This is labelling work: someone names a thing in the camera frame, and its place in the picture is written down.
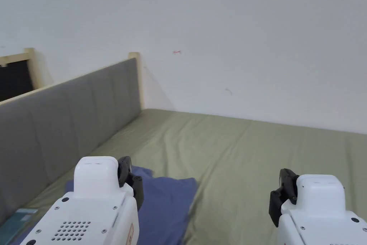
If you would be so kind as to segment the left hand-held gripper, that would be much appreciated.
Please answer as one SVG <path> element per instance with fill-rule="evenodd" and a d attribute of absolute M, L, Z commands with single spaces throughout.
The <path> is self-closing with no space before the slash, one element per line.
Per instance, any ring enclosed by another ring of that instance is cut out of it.
<path fill-rule="evenodd" d="M 136 245 L 143 180 L 129 156 L 87 156 L 74 170 L 73 191 L 57 199 L 23 245 Z"/>

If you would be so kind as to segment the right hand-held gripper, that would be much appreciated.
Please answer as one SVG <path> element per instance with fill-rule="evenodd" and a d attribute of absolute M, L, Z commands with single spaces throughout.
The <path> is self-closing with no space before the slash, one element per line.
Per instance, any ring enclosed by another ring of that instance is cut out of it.
<path fill-rule="evenodd" d="M 279 245 L 365 245 L 366 221 L 346 209 L 345 189 L 334 175 L 297 175 L 281 169 L 270 193 L 269 215 Z"/>

